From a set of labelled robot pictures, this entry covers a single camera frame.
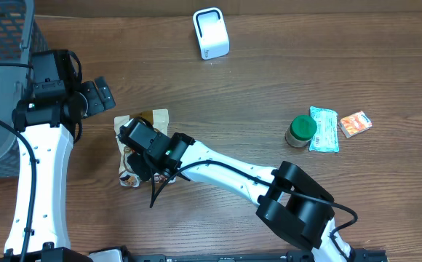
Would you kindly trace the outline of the beige nut snack pouch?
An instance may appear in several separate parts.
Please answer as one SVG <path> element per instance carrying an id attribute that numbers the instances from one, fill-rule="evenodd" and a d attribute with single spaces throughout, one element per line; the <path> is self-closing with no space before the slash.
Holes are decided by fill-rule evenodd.
<path id="1" fill-rule="evenodd" d="M 156 130 L 163 132 L 165 135 L 167 134 L 170 121 L 169 111 L 167 109 L 154 109 L 150 111 L 143 111 L 139 114 L 116 116 L 114 118 L 114 131 L 116 135 L 120 133 L 121 126 L 126 127 L 135 117 L 139 116 L 152 123 L 153 128 Z M 116 138 L 116 142 L 121 154 L 119 163 L 119 183 L 124 187 L 137 188 L 140 186 L 142 181 L 127 163 L 127 158 L 131 156 L 134 151 L 124 145 L 118 138 Z"/>

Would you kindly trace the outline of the green lid jar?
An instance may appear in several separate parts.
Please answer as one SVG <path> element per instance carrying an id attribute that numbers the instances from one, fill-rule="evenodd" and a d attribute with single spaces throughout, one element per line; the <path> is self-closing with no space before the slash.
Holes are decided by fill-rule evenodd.
<path id="1" fill-rule="evenodd" d="M 317 131 L 317 123 L 309 115 L 299 115 L 293 119 L 285 133 L 285 140 L 296 148 L 306 146 Z"/>

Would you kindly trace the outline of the teal snack packet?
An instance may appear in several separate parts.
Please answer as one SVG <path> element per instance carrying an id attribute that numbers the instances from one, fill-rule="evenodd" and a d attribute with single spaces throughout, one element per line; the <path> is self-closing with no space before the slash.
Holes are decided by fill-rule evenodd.
<path id="1" fill-rule="evenodd" d="M 311 139 L 309 150 L 338 153 L 338 113 L 332 109 L 311 106 L 310 117 L 316 122 L 317 130 Z"/>

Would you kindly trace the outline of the orange small carton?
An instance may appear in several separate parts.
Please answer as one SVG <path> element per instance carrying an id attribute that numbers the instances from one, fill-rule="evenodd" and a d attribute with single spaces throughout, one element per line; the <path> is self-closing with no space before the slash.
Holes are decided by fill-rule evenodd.
<path id="1" fill-rule="evenodd" d="M 373 126 L 373 123 L 364 111 L 358 111 L 354 114 L 343 117 L 339 121 L 338 125 L 346 138 L 350 138 L 370 129 Z"/>

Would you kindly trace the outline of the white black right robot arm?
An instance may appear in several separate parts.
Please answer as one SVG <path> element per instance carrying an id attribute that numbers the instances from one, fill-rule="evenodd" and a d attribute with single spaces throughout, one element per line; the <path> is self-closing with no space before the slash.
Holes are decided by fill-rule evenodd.
<path id="1" fill-rule="evenodd" d="M 253 203 L 256 215 L 280 239 L 311 252 L 315 261 L 353 261 L 356 253 L 335 224 L 337 204 L 296 164 L 264 167 L 219 154 L 176 132 L 172 137 L 136 117 L 119 128 L 118 140 L 131 149 L 127 163 L 141 180 L 152 182 L 151 201 L 176 178 L 208 183 Z"/>

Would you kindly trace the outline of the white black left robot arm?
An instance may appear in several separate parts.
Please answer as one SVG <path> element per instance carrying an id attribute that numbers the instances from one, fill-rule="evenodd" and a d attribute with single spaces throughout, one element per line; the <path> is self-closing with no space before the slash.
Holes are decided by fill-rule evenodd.
<path id="1" fill-rule="evenodd" d="M 103 77 L 84 81 L 67 49 L 33 55 L 30 90 L 0 126 L 17 138 L 20 167 L 15 214 L 1 261 L 85 261 L 71 250 L 66 224 L 66 181 L 83 119 L 115 107 Z"/>

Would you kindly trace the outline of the white barcode scanner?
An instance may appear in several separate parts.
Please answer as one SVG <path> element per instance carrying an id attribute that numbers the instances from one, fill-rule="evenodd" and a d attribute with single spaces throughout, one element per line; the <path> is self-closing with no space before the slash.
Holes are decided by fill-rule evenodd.
<path id="1" fill-rule="evenodd" d="M 203 60 L 225 56 L 230 41 L 223 13 L 217 7 L 198 10 L 192 17 Z"/>

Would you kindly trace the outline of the grey plastic mesh basket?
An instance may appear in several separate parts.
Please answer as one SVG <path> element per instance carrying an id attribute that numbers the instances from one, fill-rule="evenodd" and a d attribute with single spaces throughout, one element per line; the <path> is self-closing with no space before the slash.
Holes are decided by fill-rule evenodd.
<path id="1" fill-rule="evenodd" d="M 35 52 L 48 50 L 34 20 L 33 0 L 0 0 L 0 120 L 12 126 L 12 111 L 29 93 Z M 17 138 L 0 126 L 0 178 L 19 173 Z"/>

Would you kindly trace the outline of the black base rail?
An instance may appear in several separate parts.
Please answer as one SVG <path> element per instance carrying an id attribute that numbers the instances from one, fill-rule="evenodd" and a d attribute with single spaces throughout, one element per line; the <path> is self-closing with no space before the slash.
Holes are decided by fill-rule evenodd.
<path id="1" fill-rule="evenodd" d="M 308 251 L 286 253 L 237 254 L 237 255 L 133 255 L 125 247 L 91 252 L 88 257 L 94 262 L 315 262 L 331 261 L 330 258 L 315 258 Z"/>

